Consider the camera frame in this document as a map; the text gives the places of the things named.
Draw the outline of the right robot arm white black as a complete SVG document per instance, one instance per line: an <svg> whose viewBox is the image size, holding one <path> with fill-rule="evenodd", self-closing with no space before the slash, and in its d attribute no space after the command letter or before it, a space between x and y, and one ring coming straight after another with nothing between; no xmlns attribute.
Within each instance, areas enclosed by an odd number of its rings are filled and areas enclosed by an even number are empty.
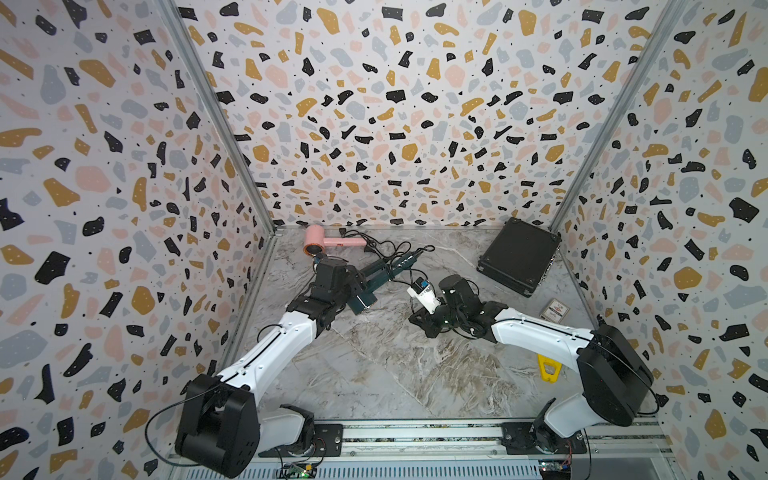
<svg viewBox="0 0 768 480"><path fill-rule="evenodd" d="M549 400L525 430L505 436L504 445L513 450L555 453L590 426L629 427L652 392L651 371L613 326L568 327L501 302L483 301L460 275L446 277L437 286L418 278L410 284L408 294L420 305L409 321L429 338L454 332L471 340L511 345L578 374L579 392Z"/></svg>

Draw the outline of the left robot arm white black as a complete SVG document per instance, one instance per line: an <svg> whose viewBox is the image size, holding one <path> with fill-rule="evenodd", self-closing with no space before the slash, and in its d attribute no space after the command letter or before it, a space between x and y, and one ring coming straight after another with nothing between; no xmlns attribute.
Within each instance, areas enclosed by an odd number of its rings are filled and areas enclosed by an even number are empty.
<svg viewBox="0 0 768 480"><path fill-rule="evenodd" d="M287 305L264 338L217 374L201 374L187 388L174 451L195 466L227 478L270 450L313 450L313 413L284 404L261 413L266 389L293 358L329 329L347 303L363 293L367 275L340 258L315 263L308 286Z"/></svg>

